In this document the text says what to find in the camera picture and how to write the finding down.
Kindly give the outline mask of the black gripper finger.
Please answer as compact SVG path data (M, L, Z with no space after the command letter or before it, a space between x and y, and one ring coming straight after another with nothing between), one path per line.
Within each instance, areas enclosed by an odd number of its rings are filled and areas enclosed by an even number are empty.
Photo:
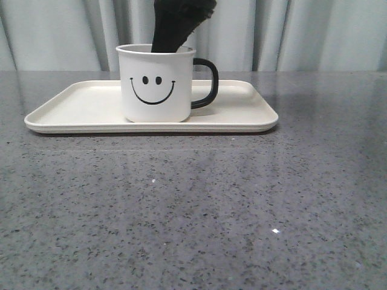
M175 53L188 36L206 19L211 18L216 1L155 1L153 53Z

